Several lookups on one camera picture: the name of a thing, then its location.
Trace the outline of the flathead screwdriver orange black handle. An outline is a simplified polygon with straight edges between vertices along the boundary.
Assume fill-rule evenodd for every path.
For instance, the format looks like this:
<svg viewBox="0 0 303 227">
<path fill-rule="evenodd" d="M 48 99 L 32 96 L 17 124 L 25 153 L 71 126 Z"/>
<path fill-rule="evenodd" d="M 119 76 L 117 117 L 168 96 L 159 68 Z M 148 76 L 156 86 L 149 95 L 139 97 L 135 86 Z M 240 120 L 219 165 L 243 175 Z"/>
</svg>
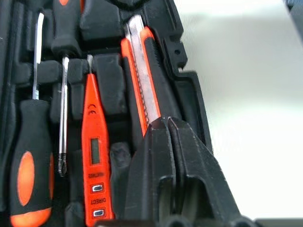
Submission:
<svg viewBox="0 0 303 227">
<path fill-rule="evenodd" d="M 36 21 L 32 98 L 20 103 L 21 128 L 10 172 L 9 204 L 13 227 L 40 227 L 50 217 L 54 190 L 53 153 L 48 130 L 49 104 L 39 98 L 44 14 Z"/>
</svg>

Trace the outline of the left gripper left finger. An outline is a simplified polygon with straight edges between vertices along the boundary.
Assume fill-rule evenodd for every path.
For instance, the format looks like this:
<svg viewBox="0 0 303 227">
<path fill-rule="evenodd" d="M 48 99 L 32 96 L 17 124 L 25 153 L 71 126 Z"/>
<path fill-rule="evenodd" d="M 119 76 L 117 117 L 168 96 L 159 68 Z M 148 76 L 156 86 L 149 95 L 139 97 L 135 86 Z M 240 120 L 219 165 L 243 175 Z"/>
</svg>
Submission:
<svg viewBox="0 0 303 227">
<path fill-rule="evenodd" d="M 124 218 L 165 220 L 175 208 L 176 167 L 166 118 L 149 125 L 129 168 Z"/>
</svg>

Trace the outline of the Phillips screwdriver orange black handle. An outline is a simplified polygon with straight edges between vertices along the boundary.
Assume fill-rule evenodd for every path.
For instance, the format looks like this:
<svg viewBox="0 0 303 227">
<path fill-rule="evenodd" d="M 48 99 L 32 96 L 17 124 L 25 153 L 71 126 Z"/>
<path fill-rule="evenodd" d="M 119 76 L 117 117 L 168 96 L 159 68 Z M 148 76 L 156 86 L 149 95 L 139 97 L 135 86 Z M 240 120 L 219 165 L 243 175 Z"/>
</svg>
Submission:
<svg viewBox="0 0 303 227">
<path fill-rule="evenodd" d="M 78 29 L 82 9 L 82 0 L 53 0 L 55 39 L 52 43 L 52 52 L 62 60 L 58 153 L 58 172 L 61 177 L 67 172 L 68 66 L 70 58 L 81 55 Z"/>
</svg>

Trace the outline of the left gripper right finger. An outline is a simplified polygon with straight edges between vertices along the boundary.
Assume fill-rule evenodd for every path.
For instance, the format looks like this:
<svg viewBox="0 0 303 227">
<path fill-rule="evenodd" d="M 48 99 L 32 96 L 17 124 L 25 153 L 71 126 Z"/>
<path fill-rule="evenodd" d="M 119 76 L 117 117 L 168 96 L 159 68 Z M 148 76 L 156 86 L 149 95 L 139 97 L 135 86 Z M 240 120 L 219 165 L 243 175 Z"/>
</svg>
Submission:
<svg viewBox="0 0 303 227">
<path fill-rule="evenodd" d="M 212 152 L 187 122 L 170 117 L 168 128 L 179 176 L 177 206 L 181 215 L 189 220 L 237 219 L 240 211 Z"/>
</svg>

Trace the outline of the orange voltage tester pen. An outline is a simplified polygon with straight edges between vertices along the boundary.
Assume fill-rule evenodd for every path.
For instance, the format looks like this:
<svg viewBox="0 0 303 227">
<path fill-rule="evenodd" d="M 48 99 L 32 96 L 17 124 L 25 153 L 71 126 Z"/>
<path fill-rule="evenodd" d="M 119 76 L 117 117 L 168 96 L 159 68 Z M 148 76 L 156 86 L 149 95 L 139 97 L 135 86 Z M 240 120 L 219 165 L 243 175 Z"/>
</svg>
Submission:
<svg viewBox="0 0 303 227">
<path fill-rule="evenodd" d="M 86 80 L 81 129 L 85 223 L 114 219 L 111 199 L 109 134 L 96 75 Z"/>
</svg>

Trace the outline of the orange black utility knife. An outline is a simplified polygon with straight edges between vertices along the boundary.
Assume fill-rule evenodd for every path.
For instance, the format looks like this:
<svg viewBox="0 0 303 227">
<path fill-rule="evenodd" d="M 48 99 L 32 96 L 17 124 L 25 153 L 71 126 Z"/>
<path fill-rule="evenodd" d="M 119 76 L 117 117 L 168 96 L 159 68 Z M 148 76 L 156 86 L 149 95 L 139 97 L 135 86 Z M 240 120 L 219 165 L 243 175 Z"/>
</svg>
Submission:
<svg viewBox="0 0 303 227">
<path fill-rule="evenodd" d="M 141 138 L 158 118 L 181 118 L 182 114 L 153 32 L 143 24 L 139 14 L 130 17 L 124 30 L 121 54 L 125 63 L 130 112 L 133 131 Z"/>
</svg>

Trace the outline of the black tool case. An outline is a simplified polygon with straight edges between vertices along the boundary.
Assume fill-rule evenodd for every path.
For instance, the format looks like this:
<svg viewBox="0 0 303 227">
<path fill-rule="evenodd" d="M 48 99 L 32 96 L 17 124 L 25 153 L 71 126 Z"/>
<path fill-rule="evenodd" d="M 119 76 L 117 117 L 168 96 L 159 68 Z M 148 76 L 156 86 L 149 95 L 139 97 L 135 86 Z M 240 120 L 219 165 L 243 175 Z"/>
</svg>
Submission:
<svg viewBox="0 0 303 227">
<path fill-rule="evenodd" d="M 81 55 L 68 66 L 67 172 L 58 172 L 62 60 L 52 52 L 55 39 L 53 0 L 0 0 L 0 227 L 10 222 L 9 186 L 21 128 L 20 103 L 32 98 L 35 31 L 44 14 L 42 55 L 38 64 L 39 98 L 49 104 L 48 130 L 53 153 L 52 212 L 40 227 L 87 227 L 85 223 L 81 129 L 87 74 L 96 75 L 109 134 L 111 199 L 114 219 L 94 227 L 196 227 L 209 218 L 189 220 L 175 208 L 165 220 L 124 218 L 129 168 L 144 137 L 133 131 L 125 63 L 121 54 L 124 26 L 139 14 L 154 35 L 182 117 L 211 151 L 211 140 L 198 76 L 184 72 L 187 55 L 181 42 L 183 26 L 174 0 L 82 0 L 79 21 Z"/>
</svg>

